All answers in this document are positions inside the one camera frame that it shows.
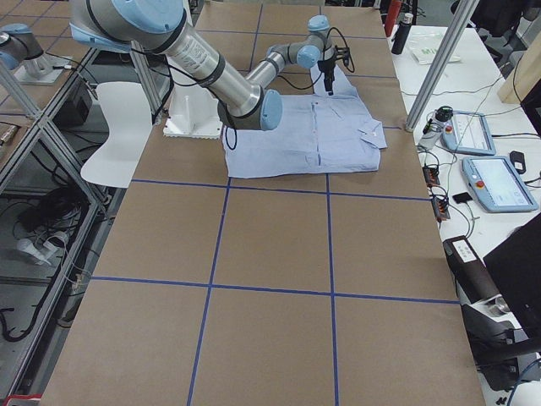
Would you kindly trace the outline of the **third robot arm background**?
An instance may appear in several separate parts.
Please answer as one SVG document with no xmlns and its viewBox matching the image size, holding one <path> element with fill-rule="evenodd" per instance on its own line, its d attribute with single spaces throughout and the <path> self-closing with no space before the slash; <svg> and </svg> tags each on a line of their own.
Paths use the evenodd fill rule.
<svg viewBox="0 0 541 406">
<path fill-rule="evenodd" d="M 23 61 L 40 57 L 43 49 L 30 27 L 23 23 L 13 23 L 1 27 L 1 62 L 14 70 Z"/>
</svg>

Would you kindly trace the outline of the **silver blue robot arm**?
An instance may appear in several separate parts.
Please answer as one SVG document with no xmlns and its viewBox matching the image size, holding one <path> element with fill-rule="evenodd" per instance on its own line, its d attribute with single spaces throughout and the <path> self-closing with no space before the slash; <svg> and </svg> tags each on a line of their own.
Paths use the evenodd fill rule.
<svg viewBox="0 0 541 406">
<path fill-rule="evenodd" d="M 129 52 L 137 41 L 164 54 L 222 102 L 233 129 L 272 130 L 281 122 L 282 99 L 243 77 L 188 22 L 181 1 L 72 1 L 72 37 L 88 47 Z"/>
<path fill-rule="evenodd" d="M 246 79 L 265 88 L 289 65 L 304 69 L 316 67 L 320 75 L 313 82 L 323 76 L 325 91 L 332 96 L 336 63 L 342 61 L 347 70 L 354 71 L 350 47 L 342 33 L 331 27 L 324 14 L 309 20 L 308 31 L 304 41 L 270 47 L 266 57 L 248 73 Z"/>
</svg>

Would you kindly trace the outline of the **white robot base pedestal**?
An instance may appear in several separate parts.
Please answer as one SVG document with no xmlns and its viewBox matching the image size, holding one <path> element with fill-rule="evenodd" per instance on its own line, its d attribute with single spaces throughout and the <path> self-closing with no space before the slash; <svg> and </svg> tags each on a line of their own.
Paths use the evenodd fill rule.
<svg viewBox="0 0 541 406">
<path fill-rule="evenodd" d="M 166 137 L 218 139 L 222 123 L 218 100 L 198 85 L 175 84 L 163 129 Z"/>
</svg>

